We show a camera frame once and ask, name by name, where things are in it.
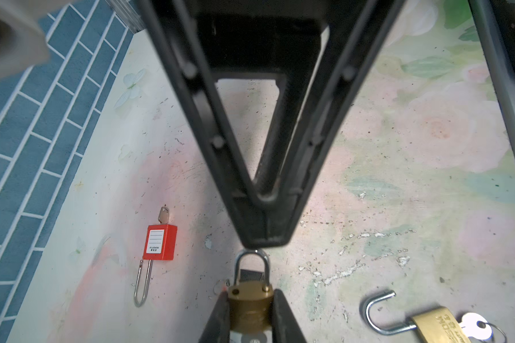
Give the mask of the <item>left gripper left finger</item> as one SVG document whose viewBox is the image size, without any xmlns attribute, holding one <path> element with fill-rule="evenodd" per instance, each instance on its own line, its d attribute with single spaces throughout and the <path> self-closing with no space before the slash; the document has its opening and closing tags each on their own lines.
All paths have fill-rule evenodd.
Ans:
<svg viewBox="0 0 515 343">
<path fill-rule="evenodd" d="M 230 342 L 230 303 L 227 291 L 218 297 L 199 343 Z"/>
</svg>

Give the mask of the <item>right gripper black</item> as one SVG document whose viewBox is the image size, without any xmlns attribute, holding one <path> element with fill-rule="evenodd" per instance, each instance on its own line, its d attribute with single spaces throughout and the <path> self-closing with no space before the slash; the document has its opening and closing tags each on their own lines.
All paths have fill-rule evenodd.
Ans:
<svg viewBox="0 0 515 343">
<path fill-rule="evenodd" d="M 289 243 L 333 140 L 370 71 L 403 1 L 365 1 L 350 14 L 334 1 L 139 1 L 138 7 L 243 246 Z M 288 145 L 266 145 L 257 189 L 215 80 L 309 81 L 328 38 Z"/>
</svg>

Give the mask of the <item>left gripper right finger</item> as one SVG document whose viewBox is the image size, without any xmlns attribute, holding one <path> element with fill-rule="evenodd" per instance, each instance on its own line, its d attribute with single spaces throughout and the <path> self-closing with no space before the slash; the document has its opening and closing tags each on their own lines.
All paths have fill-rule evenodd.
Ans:
<svg viewBox="0 0 515 343">
<path fill-rule="evenodd" d="M 279 289 L 273 293 L 271 321 L 274 343 L 307 343 L 286 296 Z"/>
</svg>

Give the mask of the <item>small brass padlock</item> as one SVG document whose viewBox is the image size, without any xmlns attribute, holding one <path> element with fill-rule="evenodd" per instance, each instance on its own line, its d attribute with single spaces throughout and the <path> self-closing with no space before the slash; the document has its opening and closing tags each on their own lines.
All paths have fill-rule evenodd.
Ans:
<svg viewBox="0 0 515 343">
<path fill-rule="evenodd" d="M 261 280 L 242 281 L 240 265 L 247 255 L 256 255 L 264 265 Z M 235 261 L 234 283 L 228 288 L 230 330 L 240 334 L 255 334 L 272 327 L 271 309 L 274 289 L 270 284 L 269 256 L 263 250 L 242 250 Z"/>
</svg>

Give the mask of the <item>large brass padlock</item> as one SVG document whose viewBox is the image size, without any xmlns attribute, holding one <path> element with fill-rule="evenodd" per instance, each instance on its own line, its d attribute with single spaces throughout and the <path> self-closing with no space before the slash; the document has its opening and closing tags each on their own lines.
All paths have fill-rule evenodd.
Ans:
<svg viewBox="0 0 515 343">
<path fill-rule="evenodd" d="M 458 320 L 446 307 L 437 307 L 431 311 L 409 317 L 406 321 L 390 327 L 377 325 L 371 317 L 372 307 L 396 296 L 395 291 L 387 290 L 370 296 L 362 301 L 360 315 L 363 321 L 376 333 L 383 336 L 394 336 L 415 331 L 422 342 L 495 342 L 495 332 L 499 332 L 503 341 L 507 342 L 506 333 L 482 315 L 468 312 Z"/>
</svg>

